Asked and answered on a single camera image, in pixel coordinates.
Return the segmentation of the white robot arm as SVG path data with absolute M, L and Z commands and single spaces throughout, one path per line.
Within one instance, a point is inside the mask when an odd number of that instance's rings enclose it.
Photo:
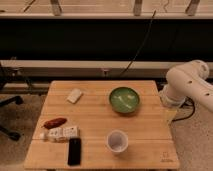
M 208 65 L 202 60 L 186 62 L 168 70 L 167 84 L 159 91 L 162 105 L 166 107 L 165 120 L 168 124 L 186 98 L 191 98 L 213 112 L 213 85 L 206 81 L 209 73 Z

